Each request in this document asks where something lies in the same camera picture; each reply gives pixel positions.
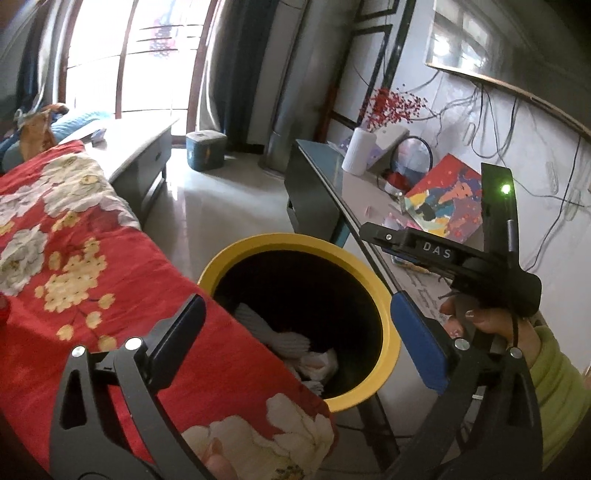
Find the painting canvas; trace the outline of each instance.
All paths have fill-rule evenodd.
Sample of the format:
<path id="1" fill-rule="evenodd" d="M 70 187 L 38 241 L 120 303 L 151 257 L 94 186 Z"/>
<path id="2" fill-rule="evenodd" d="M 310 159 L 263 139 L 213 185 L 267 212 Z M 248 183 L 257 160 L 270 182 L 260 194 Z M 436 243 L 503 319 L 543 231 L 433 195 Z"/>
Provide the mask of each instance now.
<path id="1" fill-rule="evenodd" d="M 464 243 L 482 224 L 480 174 L 446 155 L 406 194 L 408 213 L 426 232 Z"/>

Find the red berry branch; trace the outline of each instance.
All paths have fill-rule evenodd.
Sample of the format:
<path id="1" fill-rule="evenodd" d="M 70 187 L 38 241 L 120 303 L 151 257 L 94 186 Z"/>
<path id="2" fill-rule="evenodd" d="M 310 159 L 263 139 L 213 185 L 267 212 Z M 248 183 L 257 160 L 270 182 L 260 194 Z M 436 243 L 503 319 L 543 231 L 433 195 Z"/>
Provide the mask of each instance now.
<path id="1" fill-rule="evenodd" d="M 427 106 L 427 99 L 420 98 L 413 93 L 401 92 L 400 89 L 391 91 L 381 88 L 369 100 L 367 125 L 370 131 L 397 124 L 402 120 L 412 123 L 419 117 L 423 108 Z"/>

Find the hand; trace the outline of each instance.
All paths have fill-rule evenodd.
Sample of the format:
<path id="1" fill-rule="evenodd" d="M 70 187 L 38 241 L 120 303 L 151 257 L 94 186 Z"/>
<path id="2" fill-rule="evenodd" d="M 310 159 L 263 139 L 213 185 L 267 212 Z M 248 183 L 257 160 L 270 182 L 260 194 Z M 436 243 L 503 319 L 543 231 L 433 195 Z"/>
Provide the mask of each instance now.
<path id="1" fill-rule="evenodd" d="M 439 308 L 444 315 L 450 315 L 449 320 L 443 326 L 452 338 L 458 338 L 464 335 L 464 327 L 455 317 L 456 300 L 454 297 L 447 299 Z M 511 314 L 503 309 L 470 310 L 466 312 L 466 320 L 472 322 L 474 326 L 485 333 L 494 333 L 507 340 L 509 345 L 513 345 L 513 321 Z M 525 361 L 528 367 L 534 365 L 541 350 L 541 341 L 535 332 L 533 325 L 526 319 L 520 319 L 519 344 L 517 345 L 523 351 Z"/>
<path id="2" fill-rule="evenodd" d="M 214 438 L 199 459 L 217 480 L 239 480 L 232 464 L 223 455 L 219 439 Z"/>

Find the curtain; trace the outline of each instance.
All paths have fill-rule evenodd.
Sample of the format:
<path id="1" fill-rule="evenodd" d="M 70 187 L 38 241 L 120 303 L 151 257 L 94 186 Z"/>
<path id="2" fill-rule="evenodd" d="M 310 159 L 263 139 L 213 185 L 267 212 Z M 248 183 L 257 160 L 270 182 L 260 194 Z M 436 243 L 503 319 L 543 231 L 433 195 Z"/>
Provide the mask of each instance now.
<path id="1" fill-rule="evenodd" d="M 217 63 L 222 55 L 220 52 L 222 47 L 221 39 L 223 37 L 224 27 L 227 23 L 226 19 L 228 18 L 232 4 L 237 1 L 240 0 L 219 0 L 217 3 L 216 13 L 207 41 L 207 55 L 205 57 L 201 91 L 197 106 L 197 130 L 216 130 L 218 132 L 222 130 L 213 98 L 213 84 L 215 81 Z"/>
<path id="2" fill-rule="evenodd" d="M 50 65 L 57 54 L 54 31 L 59 25 L 63 0 L 46 1 L 37 10 L 19 73 L 17 105 L 22 113 L 35 112 L 44 105 Z"/>
<path id="3" fill-rule="evenodd" d="M 247 142 L 252 108 L 279 0 L 220 0 L 212 25 L 197 129 Z"/>

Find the yellow trash bin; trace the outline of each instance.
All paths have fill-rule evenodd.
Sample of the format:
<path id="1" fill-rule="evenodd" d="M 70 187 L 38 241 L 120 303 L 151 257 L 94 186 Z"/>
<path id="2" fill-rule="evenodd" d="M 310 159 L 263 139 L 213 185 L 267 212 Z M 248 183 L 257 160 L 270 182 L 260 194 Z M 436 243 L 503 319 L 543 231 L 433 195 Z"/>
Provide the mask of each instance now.
<path id="1" fill-rule="evenodd" d="M 276 331 L 334 348 L 339 371 L 325 385 L 330 411 L 351 408 L 375 394 L 400 352 L 390 319 L 390 293 L 363 262 L 345 250 L 296 233 L 241 240 L 206 267 L 199 286 L 229 312 L 246 303 Z"/>

